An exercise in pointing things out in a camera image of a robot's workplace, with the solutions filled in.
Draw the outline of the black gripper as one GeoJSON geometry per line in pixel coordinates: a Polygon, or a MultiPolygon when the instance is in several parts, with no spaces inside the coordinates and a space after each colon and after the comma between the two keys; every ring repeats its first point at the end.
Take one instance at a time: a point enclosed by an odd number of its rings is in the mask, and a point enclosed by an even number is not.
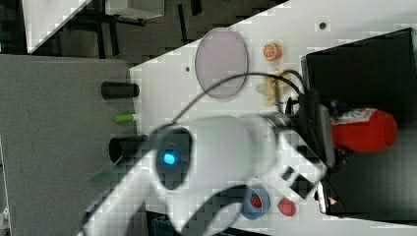
{"type": "Polygon", "coordinates": [[[319,93],[311,88],[299,95],[299,132],[308,148],[327,168],[336,164],[328,108],[319,93]]]}

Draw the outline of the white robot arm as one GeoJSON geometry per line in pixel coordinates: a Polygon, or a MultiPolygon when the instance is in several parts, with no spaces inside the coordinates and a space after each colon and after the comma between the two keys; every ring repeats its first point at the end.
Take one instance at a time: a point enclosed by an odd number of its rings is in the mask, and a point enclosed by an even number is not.
{"type": "Polygon", "coordinates": [[[87,212],[82,236],[126,236],[150,198],[183,236],[212,236],[272,204],[305,201],[334,165],[328,109],[310,90],[293,116],[214,116],[158,127],[87,212]]]}

